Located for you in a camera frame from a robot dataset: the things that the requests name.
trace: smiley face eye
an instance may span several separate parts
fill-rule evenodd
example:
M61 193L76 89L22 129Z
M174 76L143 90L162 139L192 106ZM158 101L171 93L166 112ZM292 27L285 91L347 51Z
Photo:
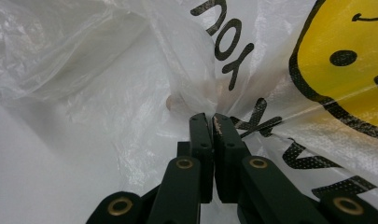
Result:
M330 62L336 66L347 66L357 60L357 54L352 50L338 50L330 56Z

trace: smiley face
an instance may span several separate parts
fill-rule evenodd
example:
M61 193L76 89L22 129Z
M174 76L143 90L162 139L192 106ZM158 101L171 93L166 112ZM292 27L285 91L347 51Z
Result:
M289 70L308 99L378 138L378 0L318 0Z

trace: white plastic bag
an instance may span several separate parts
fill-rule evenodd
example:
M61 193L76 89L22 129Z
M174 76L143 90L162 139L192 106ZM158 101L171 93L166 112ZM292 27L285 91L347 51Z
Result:
M143 195L201 112L230 116L305 195L378 209L378 139L290 76L314 4L0 1L0 223L83 223L113 192ZM202 222L239 223L236 205L215 193Z

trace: brass rivet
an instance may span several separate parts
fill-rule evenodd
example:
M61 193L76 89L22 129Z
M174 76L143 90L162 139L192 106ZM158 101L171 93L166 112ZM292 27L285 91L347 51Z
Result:
M363 207L350 198L338 197L333 199L333 202L337 208L349 215L360 216L364 213ZM343 203L350 203L353 207L346 207Z
M191 160L186 160L186 159L183 159L183 160L178 160L176 162L176 166L179 167L180 169L189 169L193 166L194 164L192 163Z
M252 159L250 160L250 165L255 167L255 168L260 168L260 169L264 169L268 166L268 163L264 160L261 160L261 159Z
M117 203L125 203L126 205L122 209L116 209L115 205ZM128 213L132 207L133 207L133 202L129 198L121 197L121 198L117 198L113 200L107 207L107 211L109 212L110 215L117 217L117 216L121 216Z

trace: yellow circle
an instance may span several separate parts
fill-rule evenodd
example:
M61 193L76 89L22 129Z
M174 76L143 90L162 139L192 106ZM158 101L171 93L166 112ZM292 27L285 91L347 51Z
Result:
M178 161L176 162L176 166L179 167L180 169L189 169L189 168L191 168L193 165L194 165L194 163L192 163L191 160L186 160L186 159L178 160Z
M333 203L341 211L352 216L360 216L364 213L363 207L350 198L345 198L345 197L335 198L333 199ZM346 207L343 205L343 203L350 203L354 206L354 208Z
M378 138L378 0L319 0L290 59L307 98Z
M264 169L268 166L268 163L262 159L252 159L249 163L251 166L259 169Z
M126 206L123 209L116 209L115 205L117 203L126 203ZM118 217L118 216L128 213L132 207L133 207L133 202L129 198L121 197L121 198L113 200L107 207L107 211L109 212L110 215Z

